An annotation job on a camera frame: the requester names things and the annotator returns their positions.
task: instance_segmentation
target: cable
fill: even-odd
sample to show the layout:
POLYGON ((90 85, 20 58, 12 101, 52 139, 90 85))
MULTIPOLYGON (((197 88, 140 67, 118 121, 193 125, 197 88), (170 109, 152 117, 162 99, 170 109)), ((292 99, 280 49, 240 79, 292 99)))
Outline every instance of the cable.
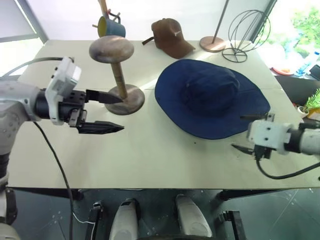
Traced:
POLYGON ((37 122, 33 122, 34 125, 40 130, 44 140, 46 141, 46 143, 48 144, 51 152, 53 153, 53 156, 56 160, 56 163, 58 164, 59 166, 59 169, 62 173, 62 176, 63 176, 63 180, 64 180, 64 183, 66 185, 66 190, 68 192, 68 195, 69 195, 69 199, 70 199, 70 220, 69 220, 69 240, 73 240, 73 212, 74 212, 74 202, 73 202, 73 197, 72 197, 72 192, 71 192, 71 189, 69 187, 69 183, 68 183, 68 180, 67 180, 67 177, 66 177, 66 174, 65 174, 65 171, 63 169, 63 167, 61 166, 61 163, 58 159, 58 156, 56 154, 56 151, 54 150, 54 148, 52 147, 51 143, 49 142, 44 130, 39 126, 39 124, 37 122))
POLYGON ((298 176, 300 174, 304 174, 306 172, 309 172, 310 170, 312 169, 315 169, 315 168, 318 168, 320 167, 320 162, 316 163, 316 164, 313 164, 311 166, 308 166, 304 169, 301 169, 299 171, 296 171, 296 172, 293 172, 293 173, 290 173, 290 174, 286 174, 286 175, 282 175, 282 176, 272 176, 272 175, 269 175, 268 173, 266 173, 261 165, 260 165, 260 161, 259 160, 256 160, 256 165, 258 167, 258 169, 260 170, 260 172, 265 175, 266 177, 270 178, 270 179, 276 179, 276 180, 279 180, 279 179, 288 179, 288 178, 292 178, 292 177, 295 177, 295 176, 298 176))
POLYGON ((92 222, 92 221, 80 221, 79 218, 76 216, 76 214, 74 212, 73 212, 73 216, 81 224, 95 224, 95 222, 92 222))
POLYGON ((55 56, 35 58, 35 59, 31 60, 31 61, 27 61, 27 62, 15 67, 14 69, 8 71, 2 77, 9 76, 10 74, 14 73, 18 69, 23 68, 24 66, 28 66, 30 64, 34 64, 34 63, 38 63, 38 62, 44 62, 44 61, 61 61, 62 59, 63 59, 63 57, 55 57, 55 56))
POLYGON ((94 224, 93 224, 93 228, 92 228, 92 231, 91 231, 91 237, 90 237, 90 240, 93 240, 95 227, 96 227, 96 223, 94 223, 94 224))

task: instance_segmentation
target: wire sphere hat stand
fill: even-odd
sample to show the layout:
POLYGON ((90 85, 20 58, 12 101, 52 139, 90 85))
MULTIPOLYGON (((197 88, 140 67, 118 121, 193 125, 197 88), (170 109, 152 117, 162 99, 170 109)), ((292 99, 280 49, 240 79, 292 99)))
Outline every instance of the wire sphere hat stand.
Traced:
POLYGON ((270 35, 271 24, 267 15, 263 11, 259 10, 247 10, 237 15, 231 22, 228 30, 228 39, 230 41, 229 48, 225 48, 222 51, 222 56, 234 63, 243 63, 248 59, 247 52, 252 51, 264 44, 270 35), (237 40, 238 31, 244 23, 249 22, 249 27, 245 30, 241 40, 237 40), (259 23, 263 23, 260 33, 255 41, 246 41, 249 33, 259 23))

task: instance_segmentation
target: blue mug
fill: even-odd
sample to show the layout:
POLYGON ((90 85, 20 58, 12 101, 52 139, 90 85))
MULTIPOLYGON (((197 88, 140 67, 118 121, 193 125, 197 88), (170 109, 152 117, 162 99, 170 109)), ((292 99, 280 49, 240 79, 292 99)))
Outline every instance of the blue mug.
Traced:
POLYGON ((102 16, 98 22, 98 35, 100 38, 108 35, 126 37, 126 29, 120 22, 102 16))

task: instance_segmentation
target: mug handle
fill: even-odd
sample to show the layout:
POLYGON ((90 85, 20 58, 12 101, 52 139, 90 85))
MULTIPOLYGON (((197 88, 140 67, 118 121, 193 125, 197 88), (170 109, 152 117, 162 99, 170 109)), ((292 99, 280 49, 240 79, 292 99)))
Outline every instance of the mug handle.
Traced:
POLYGON ((112 19, 112 21, 116 21, 116 19, 118 20, 118 24, 121 24, 121 18, 120 18, 120 12, 118 12, 117 13, 117 15, 115 15, 115 14, 113 14, 113 13, 111 13, 111 12, 109 12, 109 14, 112 16, 112 17, 114 17, 113 19, 112 19))

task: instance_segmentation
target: logo on cap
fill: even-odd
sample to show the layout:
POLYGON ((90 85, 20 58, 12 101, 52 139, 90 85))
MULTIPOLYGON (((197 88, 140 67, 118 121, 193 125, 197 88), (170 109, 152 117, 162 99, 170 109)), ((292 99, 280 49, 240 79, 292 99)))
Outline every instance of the logo on cap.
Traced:
POLYGON ((175 31, 174 36, 176 37, 179 33, 181 33, 181 31, 175 31))

